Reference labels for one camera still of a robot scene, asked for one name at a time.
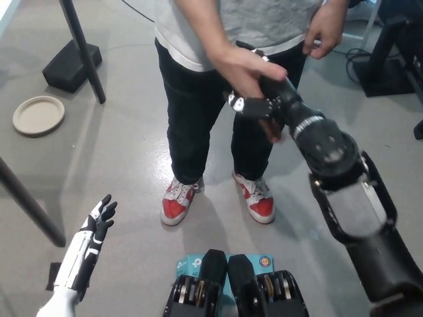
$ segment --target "logo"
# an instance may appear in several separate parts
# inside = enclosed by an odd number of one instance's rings
[[[194,266],[195,268],[197,268],[200,265],[201,265],[201,259],[195,259],[195,261],[192,262],[192,266]]]
[[[260,265],[262,267],[269,267],[270,264],[272,264],[272,261],[270,260],[270,258],[268,256],[262,256],[259,261]]]
[[[180,269],[182,266],[186,264],[186,261],[179,262],[177,268]]]

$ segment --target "shoelace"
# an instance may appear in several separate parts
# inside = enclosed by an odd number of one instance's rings
[[[261,198],[268,198],[266,184],[262,178],[256,181],[246,181],[244,186],[251,194],[256,194],[258,200]]]
[[[177,182],[175,186],[173,186],[173,189],[169,192],[171,194],[170,200],[176,200],[178,203],[182,204],[186,195],[188,195],[188,192],[191,189],[193,189],[195,192],[198,192],[200,187],[198,184],[184,185],[180,182]]]

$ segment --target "gray t-shirt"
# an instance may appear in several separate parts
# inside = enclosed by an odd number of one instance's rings
[[[302,40],[323,0],[216,0],[231,42],[240,40],[273,54]],[[212,69],[201,43],[174,0],[155,0],[156,36],[173,59],[193,71]]]

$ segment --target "man's hand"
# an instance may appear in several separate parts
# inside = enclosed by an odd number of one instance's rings
[[[304,41],[304,54],[320,59],[341,43],[348,3],[348,0],[328,0],[317,11]],[[321,41],[320,47],[315,48],[315,40]]]
[[[209,58],[217,71],[243,98],[264,98],[258,85],[258,78],[261,75],[277,81],[283,81],[286,77],[284,68],[268,63],[244,48],[227,46],[209,54]],[[281,139],[281,132],[276,124],[265,120],[261,120],[260,123],[269,141],[275,143]]]

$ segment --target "man's left hand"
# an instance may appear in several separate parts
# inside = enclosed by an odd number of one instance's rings
[[[303,53],[315,59],[326,56],[342,40],[348,0],[328,0],[315,14],[305,37]],[[321,45],[316,48],[315,40]]]

